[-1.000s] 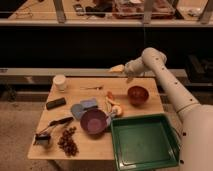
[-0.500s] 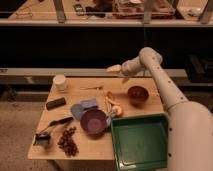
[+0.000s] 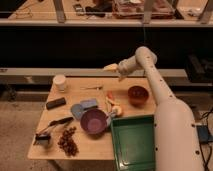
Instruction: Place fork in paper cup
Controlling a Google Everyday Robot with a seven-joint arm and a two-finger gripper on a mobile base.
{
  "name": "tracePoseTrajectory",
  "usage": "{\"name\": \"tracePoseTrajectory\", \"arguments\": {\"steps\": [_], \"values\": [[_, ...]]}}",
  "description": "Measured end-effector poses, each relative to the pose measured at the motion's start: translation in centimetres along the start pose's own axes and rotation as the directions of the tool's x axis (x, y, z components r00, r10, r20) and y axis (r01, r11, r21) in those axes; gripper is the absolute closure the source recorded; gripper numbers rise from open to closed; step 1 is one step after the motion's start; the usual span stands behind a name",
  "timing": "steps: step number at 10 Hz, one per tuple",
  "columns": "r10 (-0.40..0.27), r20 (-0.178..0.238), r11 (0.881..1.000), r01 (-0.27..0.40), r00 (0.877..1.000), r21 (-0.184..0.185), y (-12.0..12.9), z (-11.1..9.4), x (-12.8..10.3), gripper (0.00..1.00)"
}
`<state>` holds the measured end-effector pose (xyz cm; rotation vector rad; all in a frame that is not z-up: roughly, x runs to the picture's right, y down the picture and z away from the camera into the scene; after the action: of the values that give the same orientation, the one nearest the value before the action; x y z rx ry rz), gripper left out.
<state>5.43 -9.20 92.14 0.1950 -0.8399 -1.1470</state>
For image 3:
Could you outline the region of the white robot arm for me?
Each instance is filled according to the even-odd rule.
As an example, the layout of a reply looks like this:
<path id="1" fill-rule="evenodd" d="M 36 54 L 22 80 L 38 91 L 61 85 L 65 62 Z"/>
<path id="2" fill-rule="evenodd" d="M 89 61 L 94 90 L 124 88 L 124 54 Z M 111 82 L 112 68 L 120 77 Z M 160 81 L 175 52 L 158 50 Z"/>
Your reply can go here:
<path id="1" fill-rule="evenodd" d="M 198 133 L 191 108 L 178 99 L 155 64 L 157 56 L 141 46 L 135 54 L 103 68 L 118 72 L 119 80 L 143 69 L 156 102 L 154 113 L 156 171 L 204 171 Z"/>

